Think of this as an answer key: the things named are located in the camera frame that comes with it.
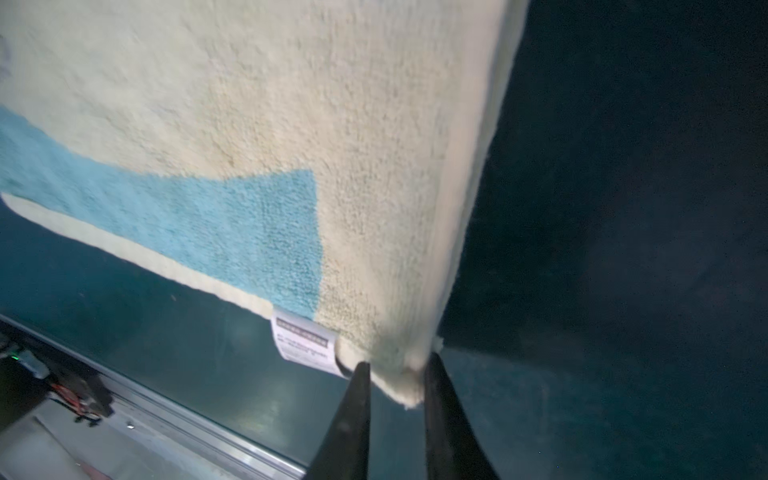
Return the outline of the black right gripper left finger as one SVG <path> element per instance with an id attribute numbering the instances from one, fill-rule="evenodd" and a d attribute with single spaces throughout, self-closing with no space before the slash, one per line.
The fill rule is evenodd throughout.
<path id="1" fill-rule="evenodd" d="M 303 479 L 366 480 L 370 423 L 370 364 L 360 362 Z"/>

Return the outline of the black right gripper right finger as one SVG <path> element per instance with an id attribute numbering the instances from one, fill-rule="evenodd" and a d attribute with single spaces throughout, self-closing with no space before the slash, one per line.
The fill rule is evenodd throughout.
<path id="1" fill-rule="evenodd" d="M 424 369 L 426 468 L 430 480 L 498 479 L 481 448 L 441 357 Z"/>

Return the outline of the teal yellow patterned towel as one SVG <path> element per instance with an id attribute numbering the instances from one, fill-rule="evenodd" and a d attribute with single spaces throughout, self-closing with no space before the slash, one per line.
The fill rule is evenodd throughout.
<path id="1" fill-rule="evenodd" d="M 528 9 L 5 1 L 2 201 L 415 407 Z"/>

